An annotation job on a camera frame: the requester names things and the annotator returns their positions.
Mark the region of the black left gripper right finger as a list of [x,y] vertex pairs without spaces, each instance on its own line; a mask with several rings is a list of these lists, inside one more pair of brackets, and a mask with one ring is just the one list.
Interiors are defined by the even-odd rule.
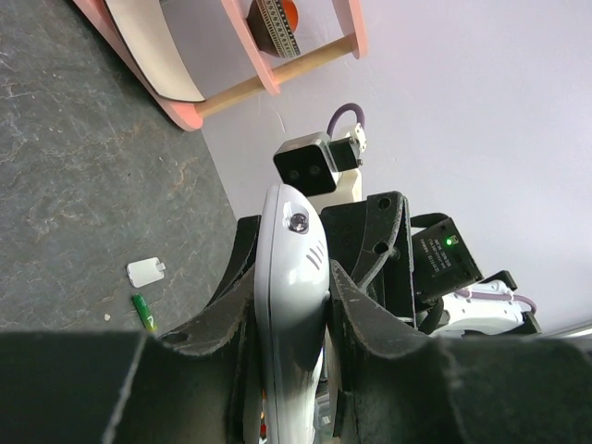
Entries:
[[587,443],[591,342],[430,338],[331,266],[329,332],[344,443]]

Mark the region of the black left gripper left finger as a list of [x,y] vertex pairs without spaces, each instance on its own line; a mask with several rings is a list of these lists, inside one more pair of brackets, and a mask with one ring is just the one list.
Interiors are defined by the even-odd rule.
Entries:
[[247,273],[163,337],[5,332],[5,443],[254,443],[262,389]]

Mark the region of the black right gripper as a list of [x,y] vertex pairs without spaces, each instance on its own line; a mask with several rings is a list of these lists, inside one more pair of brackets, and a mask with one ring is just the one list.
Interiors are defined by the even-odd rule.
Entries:
[[[374,194],[359,203],[326,207],[321,221],[328,254],[372,301],[392,315],[413,318],[411,235],[407,200],[398,191]],[[209,307],[226,295],[254,264],[261,216],[237,222],[228,265]]]

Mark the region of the white battery cover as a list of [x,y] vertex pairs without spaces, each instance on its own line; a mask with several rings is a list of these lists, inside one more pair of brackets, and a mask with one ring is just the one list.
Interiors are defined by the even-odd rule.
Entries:
[[136,289],[163,279],[165,270],[166,265],[158,257],[132,262],[126,266],[129,282]]

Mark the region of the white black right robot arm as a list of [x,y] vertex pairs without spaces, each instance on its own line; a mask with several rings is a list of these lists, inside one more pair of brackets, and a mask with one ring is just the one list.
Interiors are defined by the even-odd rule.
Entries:
[[320,213],[329,258],[363,296],[429,336],[532,335],[532,302],[512,274],[484,277],[450,216],[410,216],[397,191]]

